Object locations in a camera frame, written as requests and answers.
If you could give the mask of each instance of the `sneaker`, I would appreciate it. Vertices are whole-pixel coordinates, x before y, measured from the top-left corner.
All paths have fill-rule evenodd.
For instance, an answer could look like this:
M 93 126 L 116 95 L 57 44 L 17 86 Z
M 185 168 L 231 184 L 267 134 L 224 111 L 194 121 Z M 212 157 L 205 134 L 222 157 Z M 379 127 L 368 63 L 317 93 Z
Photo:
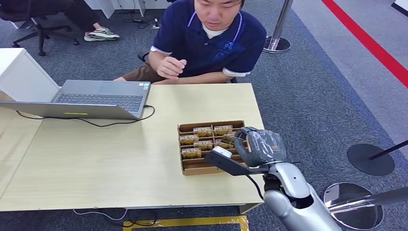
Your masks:
M 106 39 L 118 39 L 119 35 L 113 33 L 108 28 L 102 27 L 101 29 L 94 30 L 89 33 L 89 35 L 97 38 L 106 38 Z
M 101 38 L 101 37 L 85 34 L 84 40 L 87 42 L 94 42 L 94 41 L 114 41 L 116 39 L 115 38 Z

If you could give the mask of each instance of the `light wood tabletop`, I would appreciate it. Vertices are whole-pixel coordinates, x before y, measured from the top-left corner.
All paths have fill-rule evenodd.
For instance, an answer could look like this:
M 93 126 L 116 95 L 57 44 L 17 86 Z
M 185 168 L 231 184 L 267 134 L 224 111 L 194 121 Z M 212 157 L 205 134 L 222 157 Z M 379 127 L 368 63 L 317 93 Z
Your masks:
M 8 101 L 0 92 L 0 101 Z M 0 198 L 36 134 L 41 121 L 29 120 L 0 107 Z
M 244 120 L 263 128 L 251 84 L 153 85 L 147 104 L 155 114 L 129 125 L 43 121 L 0 210 L 249 204 L 246 209 L 262 202 L 246 177 L 182 175 L 179 157 L 179 124 Z M 146 108 L 143 116 L 151 112 Z M 262 187 L 262 177 L 254 178 Z

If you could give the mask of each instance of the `black pants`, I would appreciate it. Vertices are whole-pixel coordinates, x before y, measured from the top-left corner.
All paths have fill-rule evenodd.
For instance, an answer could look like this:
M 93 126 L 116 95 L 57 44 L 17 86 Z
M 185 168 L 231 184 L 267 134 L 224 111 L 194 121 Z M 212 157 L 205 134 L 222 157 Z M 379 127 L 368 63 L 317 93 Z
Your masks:
M 13 11 L 27 11 L 27 0 L 5 1 Z M 31 0 L 31 12 L 63 12 L 66 17 L 84 32 L 94 31 L 99 17 L 84 0 Z

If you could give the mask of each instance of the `white undershirt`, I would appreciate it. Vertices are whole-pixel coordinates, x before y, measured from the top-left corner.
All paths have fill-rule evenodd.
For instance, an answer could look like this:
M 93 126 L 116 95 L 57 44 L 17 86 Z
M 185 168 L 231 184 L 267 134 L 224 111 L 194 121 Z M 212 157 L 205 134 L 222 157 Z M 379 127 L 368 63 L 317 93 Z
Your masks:
M 221 35 L 222 33 L 224 33 L 226 30 L 228 30 L 228 28 L 227 28 L 227 29 L 224 29 L 224 30 L 213 31 L 213 30 L 210 30 L 210 29 L 208 29 L 207 27 L 205 27 L 205 26 L 203 25 L 203 30 L 204 30 L 205 33 L 207 34 L 208 38 L 209 38 L 209 39 L 212 39 L 212 38 L 214 38 L 215 36 L 218 36 L 218 35 Z M 154 47 L 154 46 L 150 47 L 150 51 L 153 51 L 153 52 L 154 52 L 154 51 L 159 51 L 159 52 L 161 52 L 161 53 L 171 54 L 171 53 L 168 53 L 168 52 L 161 51 L 161 50 L 157 49 L 157 48 Z M 222 72 L 223 72 L 225 75 L 231 76 L 231 77 L 244 77 L 245 75 L 251 73 L 251 72 L 245 72 L 245 73 L 233 72 L 233 71 L 230 71 L 230 70 L 226 69 L 225 67 L 222 69 Z

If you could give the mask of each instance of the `chrome stanchion base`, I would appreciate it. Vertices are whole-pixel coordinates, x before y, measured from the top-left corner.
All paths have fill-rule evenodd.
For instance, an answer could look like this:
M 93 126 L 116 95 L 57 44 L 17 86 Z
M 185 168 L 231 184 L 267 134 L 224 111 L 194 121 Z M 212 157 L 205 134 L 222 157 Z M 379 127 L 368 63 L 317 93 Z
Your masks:
M 367 189 L 352 183 L 336 183 L 331 185 L 323 195 L 326 207 L 340 202 L 372 195 Z M 355 230 L 370 230 L 377 227 L 384 218 L 381 205 L 362 207 L 346 212 L 332 213 L 331 216 L 340 224 Z
M 393 158 L 386 154 L 374 160 L 369 159 L 382 151 L 384 150 L 371 144 L 356 144 L 347 150 L 347 157 L 358 170 L 372 176 L 385 176 L 394 171 Z
M 273 49 L 270 45 L 272 40 L 272 36 L 267 36 L 267 41 L 265 42 L 265 46 L 264 46 L 264 52 L 268 52 L 268 53 L 272 53 L 272 54 L 280 54 L 280 53 L 284 53 L 287 52 L 290 48 L 291 48 L 291 43 L 284 39 L 284 38 L 280 38 L 278 45 L 276 46 L 275 49 Z

